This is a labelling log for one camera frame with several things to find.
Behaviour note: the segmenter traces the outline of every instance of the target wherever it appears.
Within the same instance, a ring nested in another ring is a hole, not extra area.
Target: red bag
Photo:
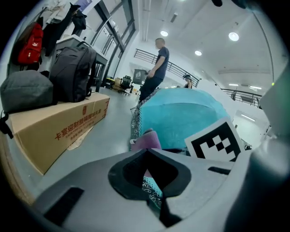
[[[17,61],[20,65],[29,65],[35,62],[38,63],[43,36],[44,32],[41,25],[35,23],[27,43],[25,43],[24,47],[19,52]]]

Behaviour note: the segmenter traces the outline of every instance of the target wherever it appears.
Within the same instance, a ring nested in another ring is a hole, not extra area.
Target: black backpack
[[[91,85],[96,74],[96,56],[93,48],[64,48],[50,72],[55,98],[62,102],[80,102],[91,95]]]

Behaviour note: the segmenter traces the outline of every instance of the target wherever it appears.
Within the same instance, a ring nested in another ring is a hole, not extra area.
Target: teal fabric cover
[[[157,132],[162,149],[185,148],[184,139],[230,116],[222,104],[202,90],[161,89],[140,108],[140,136]]]

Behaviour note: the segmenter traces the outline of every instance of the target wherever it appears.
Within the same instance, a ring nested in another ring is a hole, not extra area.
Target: man
[[[141,88],[139,101],[143,101],[163,82],[169,60],[169,50],[165,47],[165,40],[158,38],[155,40],[156,47],[159,49],[155,66],[148,73],[144,85]]]

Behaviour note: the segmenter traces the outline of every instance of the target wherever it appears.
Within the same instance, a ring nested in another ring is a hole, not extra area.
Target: black pants
[[[153,93],[154,90],[157,88],[157,86],[160,85],[161,82],[163,82],[163,80],[158,77],[147,78],[145,80],[144,85],[140,89],[141,94],[140,94],[139,101],[143,101],[151,93]]]

